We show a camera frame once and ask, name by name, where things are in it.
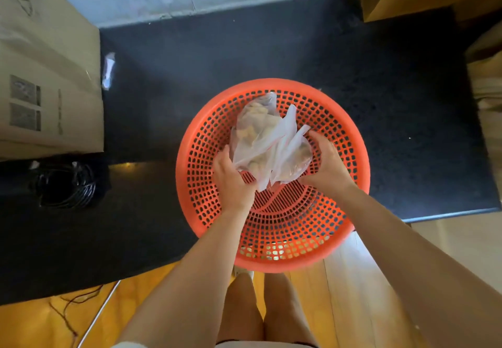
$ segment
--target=plastic bag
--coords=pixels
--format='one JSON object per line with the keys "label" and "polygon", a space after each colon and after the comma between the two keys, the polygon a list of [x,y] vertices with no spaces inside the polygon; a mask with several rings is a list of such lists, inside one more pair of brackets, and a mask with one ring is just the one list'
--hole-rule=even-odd
{"label": "plastic bag", "polygon": [[298,179],[312,160],[312,149],[304,137],[310,126],[297,130],[296,106],[291,105],[281,118],[276,103],[274,92],[251,101],[237,117],[230,134],[234,167],[249,171],[258,181],[260,192],[269,182]]}
{"label": "plastic bag", "polygon": [[297,131],[296,106],[289,107],[284,121],[286,134],[277,144],[270,184],[278,181],[286,184],[298,179],[312,161],[312,148],[304,137],[310,126],[303,125]]}
{"label": "plastic bag", "polygon": [[254,176],[258,181],[258,191],[267,188],[276,144],[285,135],[284,119],[277,112],[276,103],[274,92],[248,103],[238,115],[230,134],[233,165]]}

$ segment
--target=orange plastic basket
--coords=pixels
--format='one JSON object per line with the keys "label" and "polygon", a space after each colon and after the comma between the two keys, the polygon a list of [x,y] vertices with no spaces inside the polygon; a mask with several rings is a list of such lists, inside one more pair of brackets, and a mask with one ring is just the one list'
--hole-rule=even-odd
{"label": "orange plastic basket", "polygon": [[[181,141],[176,161],[176,188],[181,208],[198,237],[221,212],[211,181],[214,156],[229,142],[237,115],[252,99],[277,93],[277,108],[285,116],[297,106],[297,123],[310,125],[336,145],[359,188],[369,192],[369,160],[359,130],[335,101],[311,86],[285,79],[258,79],[232,86],[209,101],[195,116]],[[311,141],[313,159],[306,174],[314,174],[320,151]],[[251,181],[249,173],[242,173]],[[354,230],[345,213],[319,191],[298,181],[274,193],[257,193],[241,234],[235,264],[249,270],[279,273],[323,259]]]}

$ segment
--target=left hand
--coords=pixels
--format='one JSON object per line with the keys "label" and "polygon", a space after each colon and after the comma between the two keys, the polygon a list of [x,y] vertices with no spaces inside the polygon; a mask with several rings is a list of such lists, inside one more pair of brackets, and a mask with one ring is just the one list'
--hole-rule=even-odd
{"label": "left hand", "polygon": [[258,185],[256,181],[244,183],[241,174],[232,165],[228,145],[213,160],[213,181],[218,188],[222,211],[245,212],[247,215]]}

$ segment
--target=basket rim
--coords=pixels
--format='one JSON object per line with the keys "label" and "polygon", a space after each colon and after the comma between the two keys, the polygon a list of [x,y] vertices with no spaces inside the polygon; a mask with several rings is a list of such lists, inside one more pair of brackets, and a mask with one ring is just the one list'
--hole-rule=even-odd
{"label": "basket rim", "polygon": [[[197,237],[202,237],[202,235],[208,230],[207,227],[199,223],[198,219],[187,218],[185,214],[186,205],[183,204],[185,199],[182,199],[181,192],[186,189],[186,170],[184,168],[185,158],[188,156],[189,151],[191,149],[191,139],[193,135],[197,133],[200,128],[200,122],[205,121],[207,118],[207,113],[211,111],[217,104],[221,103],[223,100],[226,100],[229,97],[235,97],[236,92],[242,91],[255,91],[257,87],[266,86],[269,88],[277,87],[277,89],[282,90],[282,86],[288,86],[289,88],[294,88],[293,91],[309,93],[309,97],[313,100],[326,101],[329,102],[330,109],[336,112],[337,120],[344,125],[345,128],[350,129],[351,131],[357,131],[354,135],[351,135],[354,145],[357,148],[358,154],[358,163],[360,165],[360,174],[357,180],[357,185],[360,189],[362,189],[365,193],[369,193],[369,184],[370,184],[370,167],[369,167],[369,158],[367,154],[366,145],[364,144],[364,140],[357,128],[356,124],[352,120],[352,118],[348,115],[348,113],[333,100],[328,95],[323,92],[317,90],[316,88],[304,84],[299,83],[297,81],[288,80],[288,79],[255,79],[249,80],[234,86],[229,87],[228,89],[220,92],[215,97],[209,100],[202,109],[198,111],[196,116],[193,118],[192,122],[185,130],[185,134],[183,135],[183,139],[181,140],[180,148],[178,150],[178,155],[176,157],[176,192],[178,194],[178,201],[180,203],[181,209],[184,211],[185,219],[190,225],[192,231],[196,234]],[[339,226],[337,230],[336,238],[331,242],[325,242],[322,246],[315,250],[315,254],[305,254],[294,259],[287,260],[279,260],[279,261],[269,261],[264,260],[263,262],[247,260],[245,257],[240,257],[241,254],[237,252],[235,263],[237,265],[244,266],[249,268],[250,270],[257,270],[269,273],[279,273],[285,270],[296,269],[302,267],[306,264],[310,264],[316,261],[319,261],[326,256],[328,256],[333,250],[335,250],[346,238],[347,236],[354,230],[354,226],[349,218],[344,220],[344,223]]]}

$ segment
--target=hand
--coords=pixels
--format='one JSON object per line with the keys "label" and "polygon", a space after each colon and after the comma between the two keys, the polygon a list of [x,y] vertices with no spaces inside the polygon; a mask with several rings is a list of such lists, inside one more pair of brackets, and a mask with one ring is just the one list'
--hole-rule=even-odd
{"label": "hand", "polygon": [[246,184],[241,174],[234,168],[229,157],[229,146],[217,153],[213,160],[213,181],[219,192],[222,210],[249,213],[254,202],[256,181]]}
{"label": "hand", "polygon": [[356,184],[340,159],[335,145],[315,131],[310,131],[309,136],[317,142],[321,150],[321,167],[316,174],[301,176],[298,181],[303,185],[316,187],[325,194],[331,193],[333,187],[355,186]]}

